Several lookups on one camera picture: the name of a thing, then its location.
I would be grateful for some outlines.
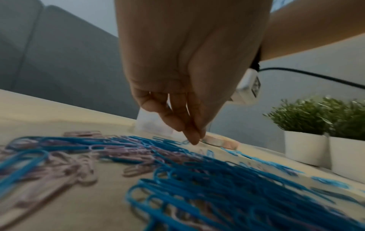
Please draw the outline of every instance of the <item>green plant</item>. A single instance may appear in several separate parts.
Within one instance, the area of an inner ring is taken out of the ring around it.
[[[314,100],[297,100],[294,103],[283,100],[280,107],[273,108],[265,116],[285,131],[322,135],[326,128],[321,107]]]
[[[330,136],[365,141],[365,102],[325,98],[320,106]]]

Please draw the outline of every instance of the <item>pile of paper clips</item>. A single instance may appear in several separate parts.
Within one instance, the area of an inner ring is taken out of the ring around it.
[[[295,191],[304,186],[257,169],[194,153],[188,142],[154,137],[103,136],[100,132],[67,132],[63,137],[21,137],[0,155],[0,216],[14,207],[30,211],[67,186],[97,181],[94,161],[131,164],[123,176],[153,172],[140,179],[126,199],[145,212],[145,230],[365,230],[341,211]],[[22,193],[10,195],[25,180],[37,180]],[[53,187],[47,183],[56,181]],[[145,195],[144,200],[137,198]]]

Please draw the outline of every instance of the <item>palm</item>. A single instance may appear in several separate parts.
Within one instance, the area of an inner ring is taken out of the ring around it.
[[[139,105],[196,144],[256,53],[271,5],[257,2],[116,0],[124,69]]]

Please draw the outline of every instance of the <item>wooden desk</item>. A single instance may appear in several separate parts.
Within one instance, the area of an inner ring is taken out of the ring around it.
[[[99,130],[103,134],[138,135],[147,138],[151,134],[134,131],[134,120],[101,112],[55,103],[43,99],[0,91],[0,144],[25,135],[60,136],[66,131]],[[210,149],[221,160],[237,162],[220,148],[203,143],[189,147],[193,151]],[[239,150],[247,155],[266,161],[290,166],[307,174],[332,178],[365,190],[365,185],[337,175],[328,174],[313,167],[270,154],[253,146],[241,144]],[[138,178],[124,178],[125,165],[97,163],[99,181],[91,187],[75,185],[44,207],[10,227],[11,231],[138,231],[145,223],[132,212],[124,196],[136,184]]]

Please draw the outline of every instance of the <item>table surface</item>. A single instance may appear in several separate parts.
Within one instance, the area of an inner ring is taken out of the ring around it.
[[[3,90],[0,90],[0,98],[2,99],[0,100],[0,145],[5,145],[20,136],[60,136],[66,131],[97,130],[110,135],[138,135],[147,138],[153,136],[135,131],[135,120],[133,119]],[[214,151],[215,157],[221,160],[230,161],[237,158],[220,148],[203,143],[190,146],[189,149],[193,151],[210,149]],[[273,155],[263,149],[241,144],[238,150],[266,161],[290,166],[306,174],[339,180],[357,189],[365,190],[365,185],[361,183]],[[138,180],[138,177],[122,177],[121,173],[125,167],[125,165],[117,163],[97,163],[97,184],[91,187],[74,185],[30,216],[9,227],[8,230],[143,230],[146,223],[133,213],[129,204],[124,200],[126,191]],[[146,174],[142,177],[148,178],[150,175]]]

